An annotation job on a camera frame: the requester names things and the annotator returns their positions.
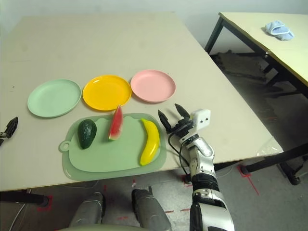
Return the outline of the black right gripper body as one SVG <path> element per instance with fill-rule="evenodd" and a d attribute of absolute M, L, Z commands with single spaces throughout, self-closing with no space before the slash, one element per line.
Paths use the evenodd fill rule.
<path fill-rule="evenodd" d="M 173 133 L 180 139 L 183 139 L 189 133 L 189 130 L 192 128 L 193 128 L 193 120 L 189 118 L 183 118 L 179 120 L 174 127 L 167 128 L 166 132 L 167 134 Z"/>

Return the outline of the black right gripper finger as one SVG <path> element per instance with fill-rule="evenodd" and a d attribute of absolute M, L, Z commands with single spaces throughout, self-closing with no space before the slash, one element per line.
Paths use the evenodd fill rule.
<path fill-rule="evenodd" d="M 174 104 L 178 113 L 180 114 L 181 117 L 183 117 L 183 119 L 190 119 L 190 114 L 179 104 L 175 103 Z"/>
<path fill-rule="evenodd" d="M 159 116 L 159 119 L 160 119 L 162 125 L 166 129 L 166 132 L 172 132 L 172 126 L 168 122 L 166 115 L 163 112 L 161 112 L 160 110 L 158 110 L 158 116 Z"/>

